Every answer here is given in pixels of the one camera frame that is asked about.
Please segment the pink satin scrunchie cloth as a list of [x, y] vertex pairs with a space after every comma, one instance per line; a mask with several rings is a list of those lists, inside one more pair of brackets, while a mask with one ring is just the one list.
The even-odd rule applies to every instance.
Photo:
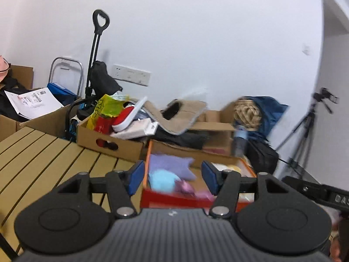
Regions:
[[210, 191], [207, 191], [207, 190], [197, 191], [189, 182], [185, 180], [176, 180], [174, 191], [181, 195], [190, 196], [196, 199], [210, 200], [210, 201], [213, 201], [215, 199], [215, 196], [212, 195]]

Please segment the white flat carton box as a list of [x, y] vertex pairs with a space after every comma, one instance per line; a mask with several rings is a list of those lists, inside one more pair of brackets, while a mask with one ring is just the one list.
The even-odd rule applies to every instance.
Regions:
[[110, 136], [122, 140], [131, 140], [135, 138], [142, 138], [146, 136], [155, 135], [159, 123], [152, 121], [150, 118], [133, 121], [126, 129], [111, 133]]

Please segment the black suitcase bag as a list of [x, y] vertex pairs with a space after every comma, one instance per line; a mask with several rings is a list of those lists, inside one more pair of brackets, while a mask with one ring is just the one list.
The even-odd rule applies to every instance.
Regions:
[[255, 173], [273, 174], [279, 161], [279, 154], [270, 145], [257, 140], [248, 140], [245, 155]]

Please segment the red orange cardboard tray box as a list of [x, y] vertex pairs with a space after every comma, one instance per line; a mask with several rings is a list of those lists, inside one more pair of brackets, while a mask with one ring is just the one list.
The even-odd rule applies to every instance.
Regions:
[[252, 167], [245, 159], [235, 158], [222, 154], [209, 153], [202, 150], [184, 148], [151, 140], [147, 150], [145, 161], [145, 175], [143, 178], [143, 190], [140, 199], [140, 208], [205, 208], [208, 209], [212, 202], [208, 199], [195, 199], [188, 195], [178, 193], [166, 194], [154, 191], [149, 184], [149, 163], [152, 154], [167, 154], [177, 157], [191, 157], [194, 162], [189, 169], [194, 173], [196, 179], [191, 183], [196, 191], [207, 191], [206, 183], [202, 179], [201, 164], [204, 160], [209, 162], [223, 164], [225, 166], [234, 165], [241, 169], [241, 172], [247, 177], [256, 177]]

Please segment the white and yellow plush cat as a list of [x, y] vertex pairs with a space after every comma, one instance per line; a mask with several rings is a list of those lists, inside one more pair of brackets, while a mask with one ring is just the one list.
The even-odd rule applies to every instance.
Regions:
[[212, 165], [220, 172], [224, 171], [224, 170], [232, 170], [234, 172], [238, 172], [240, 174], [242, 174], [241, 169], [233, 164], [219, 164], [219, 163], [212, 163]]

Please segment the purple knitted cloth pouch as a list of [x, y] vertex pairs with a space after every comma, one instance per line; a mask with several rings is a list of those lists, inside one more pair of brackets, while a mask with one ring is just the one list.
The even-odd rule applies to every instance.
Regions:
[[152, 174], [158, 170], [166, 170], [174, 173], [182, 180], [193, 181], [196, 176], [190, 171], [190, 165], [195, 160], [191, 157], [177, 157], [167, 154], [151, 154], [149, 161], [149, 173]]

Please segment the blue cap water bottle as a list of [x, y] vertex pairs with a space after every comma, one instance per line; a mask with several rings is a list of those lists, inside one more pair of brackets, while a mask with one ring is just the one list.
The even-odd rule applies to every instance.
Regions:
[[248, 131], [243, 125], [235, 127], [232, 142], [232, 155], [234, 157], [243, 157], [248, 142]]

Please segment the white wall socket strip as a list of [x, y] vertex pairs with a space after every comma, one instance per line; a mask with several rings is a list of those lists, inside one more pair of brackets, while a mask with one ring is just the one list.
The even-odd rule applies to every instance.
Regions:
[[150, 81], [150, 72], [133, 69], [121, 65], [114, 64], [109, 73], [112, 78], [133, 83], [141, 86], [148, 86]]

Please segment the large brown cardboard box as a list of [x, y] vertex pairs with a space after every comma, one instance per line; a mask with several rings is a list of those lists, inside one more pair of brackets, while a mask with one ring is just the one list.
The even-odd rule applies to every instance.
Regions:
[[232, 137], [235, 128], [234, 122], [235, 102], [230, 102], [223, 109], [207, 110], [203, 112], [190, 128], [190, 132], [204, 133], [208, 139], [202, 149], [209, 153], [230, 155]]

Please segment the white printed paper sheet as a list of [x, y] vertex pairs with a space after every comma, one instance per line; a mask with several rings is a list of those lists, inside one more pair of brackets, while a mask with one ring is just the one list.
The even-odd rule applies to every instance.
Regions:
[[36, 89], [19, 95], [5, 91], [5, 95], [16, 113], [29, 120], [63, 108], [63, 105], [53, 96], [48, 88]]

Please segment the beige fuzzy mat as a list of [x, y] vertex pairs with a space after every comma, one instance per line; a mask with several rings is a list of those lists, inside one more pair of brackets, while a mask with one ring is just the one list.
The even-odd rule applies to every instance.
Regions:
[[206, 111], [207, 103], [203, 101], [190, 101], [184, 99], [174, 99], [171, 105], [179, 104], [179, 110], [170, 119], [166, 119], [163, 111], [157, 109], [150, 101], [145, 101], [142, 110], [148, 116], [158, 122], [159, 126], [171, 135], [181, 135], [190, 129], [196, 120]]

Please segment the small brown cardboard box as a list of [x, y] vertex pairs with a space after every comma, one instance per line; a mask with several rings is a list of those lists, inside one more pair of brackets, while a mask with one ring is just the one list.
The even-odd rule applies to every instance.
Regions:
[[144, 151], [142, 141], [122, 140], [92, 131], [87, 128], [88, 119], [77, 125], [76, 143], [79, 146], [130, 162], [136, 162], [142, 157]]

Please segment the left brown cardboard box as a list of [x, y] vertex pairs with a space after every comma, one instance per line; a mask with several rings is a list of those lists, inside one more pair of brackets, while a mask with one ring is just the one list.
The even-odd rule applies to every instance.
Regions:
[[[27, 89], [31, 89], [33, 87], [34, 72], [32, 67], [11, 65], [11, 68], [13, 77], [16, 78], [20, 84], [23, 84]], [[66, 129], [66, 114], [68, 109], [69, 105], [50, 114], [25, 122], [18, 122], [12, 118], [1, 115], [1, 141], [24, 127], [37, 129], [58, 138], [64, 138]]]

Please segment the dark blue cloth bag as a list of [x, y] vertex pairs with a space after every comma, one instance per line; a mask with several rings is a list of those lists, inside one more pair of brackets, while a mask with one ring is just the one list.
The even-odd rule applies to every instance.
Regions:
[[281, 117], [286, 112], [289, 106], [286, 104], [279, 103], [272, 97], [246, 96], [243, 97], [243, 99], [253, 101], [262, 113], [262, 119], [257, 131], [249, 131], [248, 138], [257, 141], [267, 142], [267, 138], [270, 132], [281, 119]]

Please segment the light blue plush toy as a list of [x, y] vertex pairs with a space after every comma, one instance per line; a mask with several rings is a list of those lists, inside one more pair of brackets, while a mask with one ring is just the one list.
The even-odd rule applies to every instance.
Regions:
[[177, 181], [180, 177], [167, 170], [159, 169], [149, 174], [149, 185], [155, 192], [173, 193]]

